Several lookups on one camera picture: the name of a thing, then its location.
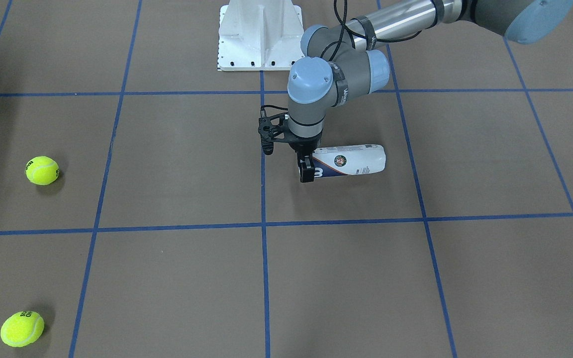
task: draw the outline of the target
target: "blue joint cap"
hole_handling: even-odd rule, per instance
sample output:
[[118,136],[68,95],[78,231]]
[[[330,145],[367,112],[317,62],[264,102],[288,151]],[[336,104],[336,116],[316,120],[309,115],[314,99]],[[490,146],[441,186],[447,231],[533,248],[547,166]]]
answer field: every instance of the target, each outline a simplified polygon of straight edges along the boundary
[[309,104],[323,98],[332,85],[333,70],[328,62],[304,57],[291,66],[286,89],[295,102]]
[[552,32],[572,8],[573,0],[536,0],[505,31],[505,38],[527,45]]
[[313,37],[313,34],[319,29],[328,29],[328,27],[326,27],[324,25],[313,25],[312,27],[309,27],[304,32],[304,34],[302,34],[302,39],[300,40],[300,50],[302,50],[302,53],[305,56],[309,55],[309,54],[307,54],[308,49],[309,49],[309,42],[311,42],[311,38]]
[[390,67],[388,59],[386,55],[382,54],[382,51],[370,50],[366,51],[366,54],[368,54],[368,61],[371,66],[371,90],[369,93],[373,93],[388,84]]

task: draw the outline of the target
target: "black cable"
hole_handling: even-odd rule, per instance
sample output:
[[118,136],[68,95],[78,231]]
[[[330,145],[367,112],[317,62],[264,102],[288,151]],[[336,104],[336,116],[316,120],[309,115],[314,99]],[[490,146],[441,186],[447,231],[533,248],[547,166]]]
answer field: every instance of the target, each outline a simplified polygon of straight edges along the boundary
[[265,108],[275,108],[275,109],[279,109],[280,111],[288,111],[288,108],[284,108],[284,107],[278,107],[278,106],[274,106],[272,104],[264,104],[264,106],[261,106],[260,109],[265,109]]
[[[346,32],[348,32],[349,34],[351,34],[357,38],[366,39],[366,36],[359,34],[357,32],[354,32],[353,30],[348,28],[348,26],[346,25],[346,16],[344,16],[344,21],[342,21],[342,19],[339,18],[339,13],[337,12],[337,0],[334,0],[334,2],[333,2],[333,10],[335,11],[335,18],[337,19],[337,21],[339,21],[340,25],[342,25],[342,30],[345,29]],[[414,35],[408,36],[407,38],[400,38],[400,39],[379,39],[379,38],[376,38],[376,40],[377,40],[377,42],[381,42],[381,43],[396,43],[396,42],[407,41],[409,39],[414,39],[420,33],[421,33],[421,31],[417,31]]]
[[[337,0],[333,0],[333,9],[335,9],[335,13],[337,14]],[[348,0],[344,0],[344,18],[340,20],[339,23],[342,25],[342,29],[339,31],[339,40],[337,41],[337,46],[335,47],[335,51],[332,55],[330,55],[329,61],[333,61],[335,55],[337,55],[337,51],[339,51],[339,47],[342,45],[342,39],[344,38],[344,29],[346,29],[346,15],[348,13]]]
[[333,47],[333,45],[337,45],[339,43],[339,41],[333,41],[332,43],[329,43],[327,45],[327,47],[324,48],[324,50],[322,51],[322,53],[320,54],[321,58],[324,58],[324,55],[326,54],[326,52],[328,51],[328,49],[330,49],[331,47]]

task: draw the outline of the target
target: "gray joint housing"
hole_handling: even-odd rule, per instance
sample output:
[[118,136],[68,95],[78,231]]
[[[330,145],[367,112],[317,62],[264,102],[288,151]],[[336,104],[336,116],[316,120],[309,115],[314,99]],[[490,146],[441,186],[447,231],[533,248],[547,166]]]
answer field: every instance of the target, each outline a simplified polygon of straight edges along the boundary
[[288,80],[289,130],[296,136],[312,138],[323,129],[327,109],[372,93],[388,83],[390,70],[380,51],[357,51],[344,41],[332,62],[339,32],[316,27],[307,48],[307,57],[291,68]]
[[[553,3],[553,6],[558,6],[557,4],[564,6],[562,4],[563,0],[551,0],[551,2]],[[532,3],[532,0],[478,0],[471,3],[471,6],[467,11],[468,13],[465,16],[466,20],[472,21],[480,27],[491,30],[496,34],[505,36],[507,29],[510,27],[510,25],[512,25],[514,19],[516,19],[516,17],[521,14],[528,6],[532,6]],[[548,0],[540,0],[538,3],[538,7],[547,6]]]

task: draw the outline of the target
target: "yellow tennis ball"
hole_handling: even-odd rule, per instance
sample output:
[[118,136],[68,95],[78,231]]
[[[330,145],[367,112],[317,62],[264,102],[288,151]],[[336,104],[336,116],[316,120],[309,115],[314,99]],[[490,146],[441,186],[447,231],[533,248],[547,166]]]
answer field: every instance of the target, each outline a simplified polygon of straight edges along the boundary
[[48,185],[59,177],[59,166],[48,157],[34,157],[25,165],[25,176],[30,183]]
[[23,347],[36,341],[43,333],[43,317],[33,311],[12,315],[1,327],[1,340],[10,347]]

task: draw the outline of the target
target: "brown floor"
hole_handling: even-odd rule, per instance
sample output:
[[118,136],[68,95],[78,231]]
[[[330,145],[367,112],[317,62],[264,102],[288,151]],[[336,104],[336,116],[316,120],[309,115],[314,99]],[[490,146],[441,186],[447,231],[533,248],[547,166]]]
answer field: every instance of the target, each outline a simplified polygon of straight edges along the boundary
[[381,48],[394,76],[323,145],[386,170],[304,185],[257,134],[287,72],[216,70],[225,4],[0,0],[0,325],[47,327],[0,358],[573,357],[573,9],[534,45]]

